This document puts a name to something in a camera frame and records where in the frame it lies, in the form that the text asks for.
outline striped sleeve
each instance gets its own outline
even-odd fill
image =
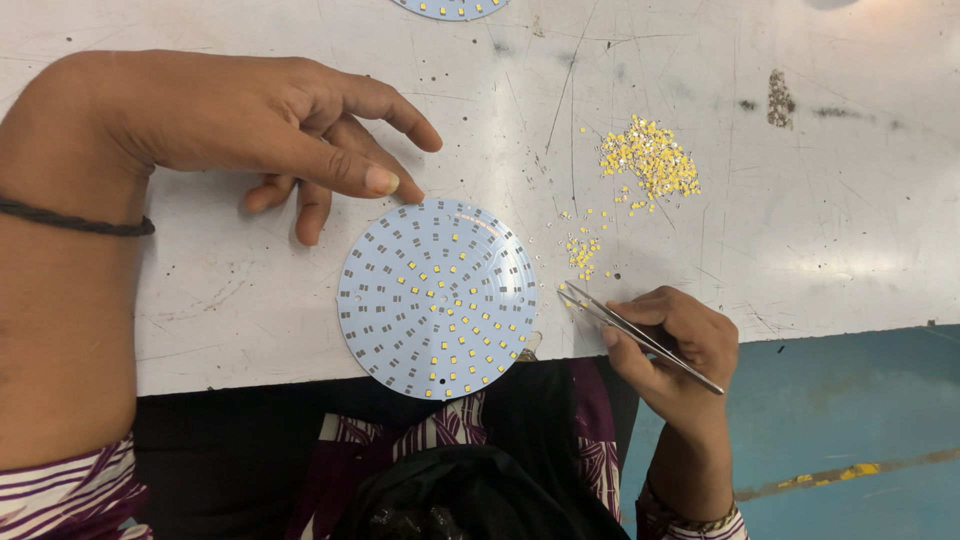
[[[736,503],[720,520],[692,522],[674,513],[644,483],[636,500],[636,540],[750,540],[750,536]]]
[[[0,472],[0,538],[147,540],[150,528],[119,530],[143,504],[133,479],[133,438],[39,467]]]

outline black bracelet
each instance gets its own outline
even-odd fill
[[[51,210],[35,209],[18,201],[0,198],[0,213],[20,217],[34,223],[52,225],[61,229],[70,229],[84,233],[107,234],[111,236],[146,236],[156,231],[154,223],[143,216],[140,225],[113,225],[104,221],[87,221],[82,217],[60,215]]]

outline person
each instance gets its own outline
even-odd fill
[[[152,537],[149,524],[120,528],[147,490],[133,476],[130,435],[137,240],[115,231],[144,225],[155,167],[261,173],[262,184],[244,196],[251,212],[283,203],[298,186],[297,239],[316,245],[333,191],[423,199],[357,117],[387,121],[426,152],[443,145],[392,87],[299,58],[84,52],[52,63],[24,88],[0,124],[0,538]],[[81,219],[37,223],[37,212],[23,209]],[[98,223],[100,233],[64,226],[78,221]],[[670,287],[609,306],[672,336],[695,369],[728,387],[737,330],[725,316]],[[603,337],[612,368],[666,421],[636,502],[637,537],[746,538],[733,500],[725,398],[648,359],[623,332],[609,327]],[[500,380],[440,403],[444,409],[430,417],[432,438],[416,431],[428,419],[383,442],[388,430],[328,415],[319,442],[347,449],[338,458],[343,467],[307,478],[287,537],[415,538],[438,530],[444,538],[493,530],[502,538],[626,537],[617,523],[615,452],[599,458],[609,474],[585,476],[597,461],[584,454],[583,445],[595,442],[584,433],[593,412],[607,422],[606,398],[593,400],[580,387],[591,380],[589,368],[538,364],[539,372],[560,374],[544,391],[564,393],[566,405],[537,408],[552,424],[536,441],[532,433],[545,421],[511,408],[519,402],[497,405],[493,396],[507,384],[497,386]],[[486,400],[482,419],[472,408],[478,400]],[[444,439],[437,428],[444,411],[468,429]],[[495,430],[482,425],[488,419]],[[557,432],[565,439],[550,438]],[[410,443],[403,439],[410,433],[432,442]],[[355,470],[376,461],[356,457],[376,452],[382,462]],[[337,462],[332,455],[315,459],[311,470]],[[331,493],[332,484],[343,490]],[[319,529],[324,520],[328,529]]]

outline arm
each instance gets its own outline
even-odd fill
[[[247,208],[282,203],[303,179],[297,235],[315,244],[331,190],[423,197],[354,115],[442,145],[393,88],[306,59],[83,53],[41,73],[0,124],[0,197],[137,225],[156,165],[269,173]],[[130,429],[136,250],[0,214],[0,471]]]
[[[671,287],[608,307],[676,341],[695,369],[728,388],[736,368],[737,331],[730,319]],[[603,330],[613,369],[666,421],[647,474],[648,487],[673,512],[695,522],[723,519],[733,506],[732,458],[725,396],[716,396],[666,362],[651,361],[627,334]]]

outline fingernail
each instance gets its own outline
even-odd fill
[[[400,177],[380,167],[367,169],[367,189],[377,195],[390,195],[400,185]]]
[[[620,340],[620,336],[616,334],[616,330],[613,327],[606,327],[600,331],[603,334],[603,342],[607,344],[607,348],[616,345],[616,342]]]

